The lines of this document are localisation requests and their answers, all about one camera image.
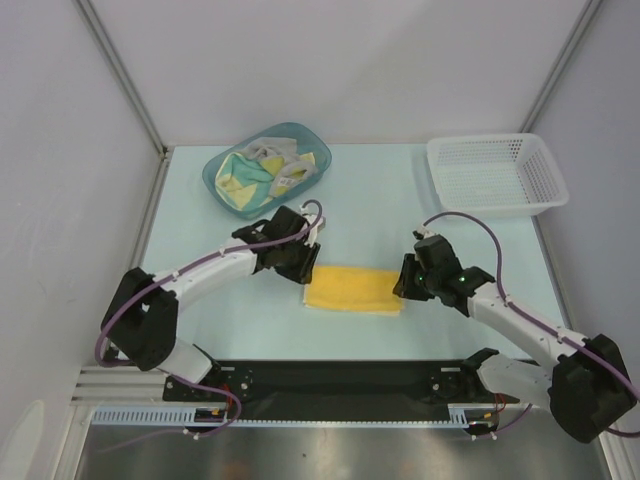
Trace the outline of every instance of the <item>plastic container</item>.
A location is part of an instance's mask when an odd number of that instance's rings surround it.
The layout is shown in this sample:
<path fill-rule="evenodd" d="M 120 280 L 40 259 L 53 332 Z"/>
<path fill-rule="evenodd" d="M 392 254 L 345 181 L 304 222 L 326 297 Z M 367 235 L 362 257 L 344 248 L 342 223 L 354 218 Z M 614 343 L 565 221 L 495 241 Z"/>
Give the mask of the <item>plastic container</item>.
<path fill-rule="evenodd" d="M 318 168 L 318 172 L 312 175 L 311 177 L 309 177 L 304 182 L 291 188 L 291 190 L 287 191 L 286 193 L 278 197 L 275 197 L 272 201 L 270 201 L 269 203 L 259 208 L 256 208 L 253 210 L 237 210 L 231 205 L 229 205 L 227 202 L 225 202 L 216 191 L 216 187 L 215 187 L 216 174 L 218 173 L 218 170 L 222 166 L 222 163 L 224 162 L 225 158 L 227 158 L 227 156 L 230 153 L 243 149 L 249 143 L 251 143 L 252 141 L 260 137 L 284 137 L 284 138 L 295 139 L 298 144 L 298 151 L 297 151 L 298 155 L 303 155 L 305 153 L 313 153 L 313 156 L 315 157 L 315 164 L 316 164 L 316 167 Z M 240 142 L 239 144 L 231 147 L 229 150 L 226 150 L 220 155 L 217 155 L 216 157 L 212 158 L 211 160 L 209 160 L 209 162 L 205 165 L 204 169 L 202 170 L 202 179 L 204 180 L 204 183 L 209 189 L 209 191 L 211 192 L 211 195 L 213 195 L 213 197 L 216 200 L 218 200 L 218 202 L 220 202 L 220 204 L 224 208 L 229 210 L 231 213 L 239 216 L 240 218 L 249 220 L 252 218 L 259 217 L 264 213 L 268 212 L 269 210 L 279 207 L 280 205 L 287 202 L 288 200 L 291 200 L 292 198 L 300 195 L 307 189 L 311 188 L 313 185 L 318 183 L 318 181 L 322 178 L 322 176 L 324 175 L 324 172 L 327 170 L 327 168 L 329 168 L 329 165 L 331 165 L 331 151 L 324 144 L 324 142 L 320 140 L 320 138 L 318 138 L 318 136 L 315 133 L 313 133 L 304 125 L 301 125 L 299 123 L 288 122 L 288 123 L 280 123 L 278 125 L 274 125 L 273 127 L 267 128 L 266 130 L 263 130 L 260 133 L 257 133 L 252 137 L 247 138 L 246 140 Z"/>
<path fill-rule="evenodd" d="M 445 210 L 537 215 L 569 200 L 556 161 L 537 135 L 436 138 L 427 143 L 427 158 Z"/>

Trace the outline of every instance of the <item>black mount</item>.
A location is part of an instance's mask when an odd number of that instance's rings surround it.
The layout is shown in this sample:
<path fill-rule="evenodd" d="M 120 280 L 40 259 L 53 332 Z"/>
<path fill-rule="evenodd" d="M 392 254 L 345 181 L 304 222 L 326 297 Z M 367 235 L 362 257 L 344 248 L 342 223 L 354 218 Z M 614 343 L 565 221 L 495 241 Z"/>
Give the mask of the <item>black mount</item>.
<path fill-rule="evenodd" d="M 460 360 L 236 360 L 221 365 L 220 374 L 202 383 L 226 385 L 238 395 L 243 420 L 446 421 L 450 404 L 483 403 L 493 410 L 495 402 L 476 372 Z M 165 385 L 163 400 L 206 404 L 226 399 L 172 381 L 170 389 Z"/>
<path fill-rule="evenodd" d="M 271 220 L 259 220 L 253 225 L 236 230 L 231 236 L 252 245 L 295 235 L 308 224 L 309 222 L 302 215 L 281 206 Z M 254 253 L 258 255 L 258 260 L 253 273 L 265 268 L 273 268 L 278 275 L 293 282 L 302 285 L 311 283 L 311 272 L 318 257 L 320 245 L 316 243 L 309 247 L 304 242 L 305 238 L 301 238 L 275 247 L 256 249 Z"/>
<path fill-rule="evenodd" d="M 495 279 L 478 267 L 463 269 L 451 244 L 441 235 L 423 238 L 415 253 L 404 256 L 402 270 L 393 293 L 409 300 L 427 301 L 438 297 L 443 305 L 469 316 L 467 301 L 475 291 Z"/>
<path fill-rule="evenodd" d="M 141 268 L 124 274 L 102 328 L 131 297 L 153 283 Z M 146 372 L 164 362 L 176 343 L 178 300 L 174 292 L 156 288 L 129 308 L 109 332 L 109 339 L 140 370 Z"/>
<path fill-rule="evenodd" d="M 247 244 L 280 240 L 300 232 L 307 220 L 287 208 L 280 207 L 271 220 L 260 220 L 233 232 Z M 256 249 L 256 269 L 275 271 L 291 281 L 311 282 L 311 271 L 320 250 L 319 244 L 309 247 L 305 238 L 270 248 Z M 153 275 L 141 268 L 129 270 L 122 277 L 116 294 L 102 321 L 102 328 L 131 297 L 154 282 Z M 131 306 L 109 332 L 109 339 L 143 372 L 164 362 L 176 343 L 178 300 L 175 293 L 158 287 Z"/>
<path fill-rule="evenodd" d="M 585 347 L 629 378 L 620 350 L 611 339 L 600 334 L 586 340 Z M 637 403 L 618 379 L 580 352 L 560 358 L 551 385 L 553 417 L 582 443 L 591 442 Z"/>

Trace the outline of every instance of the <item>white mesh basket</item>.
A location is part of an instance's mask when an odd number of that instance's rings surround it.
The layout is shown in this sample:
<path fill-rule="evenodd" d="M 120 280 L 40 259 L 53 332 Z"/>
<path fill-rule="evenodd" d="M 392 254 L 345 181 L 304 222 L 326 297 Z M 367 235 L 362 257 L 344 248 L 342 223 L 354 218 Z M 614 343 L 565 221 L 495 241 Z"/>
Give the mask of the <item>white mesh basket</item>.
<path fill-rule="evenodd" d="M 537 215 L 569 200 L 555 159 L 537 135 L 436 138 L 427 143 L 427 158 L 446 210 Z"/>

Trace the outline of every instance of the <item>metal plate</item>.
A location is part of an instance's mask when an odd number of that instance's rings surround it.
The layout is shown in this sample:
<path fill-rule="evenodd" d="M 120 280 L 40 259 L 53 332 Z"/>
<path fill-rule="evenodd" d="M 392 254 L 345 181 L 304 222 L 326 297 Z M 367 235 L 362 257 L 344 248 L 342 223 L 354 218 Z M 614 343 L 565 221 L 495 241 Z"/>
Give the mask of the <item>metal plate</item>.
<path fill-rule="evenodd" d="M 596 444 L 575 442 L 543 412 L 497 441 L 438 429 L 231 428 L 197 442 L 163 435 L 95 453 L 150 431 L 92 426 L 76 480 L 610 478 Z"/>
<path fill-rule="evenodd" d="M 190 262 L 248 223 L 218 205 L 202 182 L 204 165 L 223 150 L 175 149 L 142 263 L 146 271 Z M 300 198 L 318 198 L 325 210 L 318 265 L 400 269 L 415 243 L 411 232 L 441 211 L 424 150 L 421 145 L 331 146 L 331 168 Z M 503 244 L 509 292 L 560 325 L 531 219 L 489 223 Z M 494 246 L 476 225 L 442 220 L 434 228 L 452 242 L 465 265 L 495 271 Z M 299 285 L 260 272 L 185 310 L 178 334 L 218 360 L 446 360 L 467 358 L 484 347 L 527 358 L 502 335 L 436 300 L 407 301 L 398 317 L 386 317 L 306 308 L 302 294 Z"/>

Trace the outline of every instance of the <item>yellow cloth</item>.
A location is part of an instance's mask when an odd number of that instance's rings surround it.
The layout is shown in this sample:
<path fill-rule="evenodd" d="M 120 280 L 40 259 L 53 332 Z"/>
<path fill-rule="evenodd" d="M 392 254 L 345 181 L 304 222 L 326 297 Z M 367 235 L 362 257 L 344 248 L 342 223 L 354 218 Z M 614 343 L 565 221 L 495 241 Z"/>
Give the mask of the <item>yellow cloth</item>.
<path fill-rule="evenodd" d="M 305 153 L 303 155 L 300 155 L 300 160 L 305 160 L 312 165 L 316 164 L 316 157 L 314 157 L 313 153 Z M 275 177 L 278 172 L 282 170 L 282 167 L 284 167 L 284 157 L 278 156 L 265 158 L 260 162 L 260 166 Z"/>
<path fill-rule="evenodd" d="M 308 307 L 397 315 L 402 300 L 393 294 L 398 272 L 371 268 L 316 266 L 305 289 Z"/>

